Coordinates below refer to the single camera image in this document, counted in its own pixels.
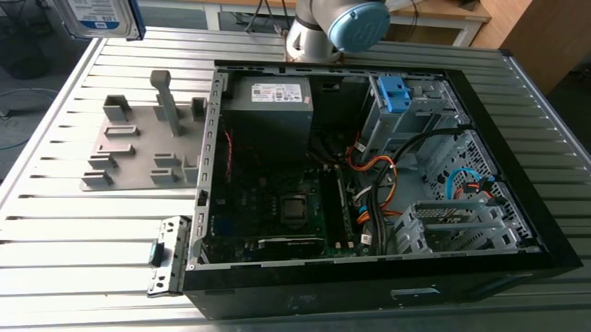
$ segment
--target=blue drive bay latch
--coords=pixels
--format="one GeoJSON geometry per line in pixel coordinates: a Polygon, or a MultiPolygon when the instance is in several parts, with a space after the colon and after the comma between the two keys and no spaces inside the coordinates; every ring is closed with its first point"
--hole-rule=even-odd
{"type": "Polygon", "coordinates": [[[386,100],[390,113],[405,113],[409,110],[413,98],[410,88],[398,76],[381,76],[378,78],[379,91],[386,100]]]}

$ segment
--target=motherboard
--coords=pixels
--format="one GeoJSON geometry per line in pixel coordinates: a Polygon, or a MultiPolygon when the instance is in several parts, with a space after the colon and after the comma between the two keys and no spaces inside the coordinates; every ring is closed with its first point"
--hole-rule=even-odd
{"type": "Polygon", "coordinates": [[[338,167],[261,168],[214,191],[210,263],[354,257],[358,246],[338,167]]]}

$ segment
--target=blue hard drive label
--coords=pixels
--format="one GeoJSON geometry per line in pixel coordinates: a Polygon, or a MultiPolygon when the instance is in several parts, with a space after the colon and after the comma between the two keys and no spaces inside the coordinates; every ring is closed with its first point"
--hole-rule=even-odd
{"type": "Polygon", "coordinates": [[[69,0],[79,22],[91,29],[113,30],[119,27],[119,18],[113,0],[69,0]]]}

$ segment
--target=power supply label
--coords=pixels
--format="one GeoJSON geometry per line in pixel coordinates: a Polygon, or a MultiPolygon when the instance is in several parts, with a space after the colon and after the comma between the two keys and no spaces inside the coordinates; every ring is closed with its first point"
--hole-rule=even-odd
{"type": "Polygon", "coordinates": [[[303,102],[299,84],[254,84],[254,102],[303,102]]]}
{"type": "Polygon", "coordinates": [[[69,0],[79,22],[91,29],[113,30],[119,18],[113,0],[69,0]]]}

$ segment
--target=red wire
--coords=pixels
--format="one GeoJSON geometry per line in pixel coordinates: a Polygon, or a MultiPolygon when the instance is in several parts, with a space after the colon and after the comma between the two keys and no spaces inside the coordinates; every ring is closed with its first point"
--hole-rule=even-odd
{"type": "Polygon", "coordinates": [[[225,130],[225,134],[229,140],[229,166],[226,170],[226,177],[230,177],[230,172],[233,171],[233,138],[230,137],[227,130],[225,130]]]}

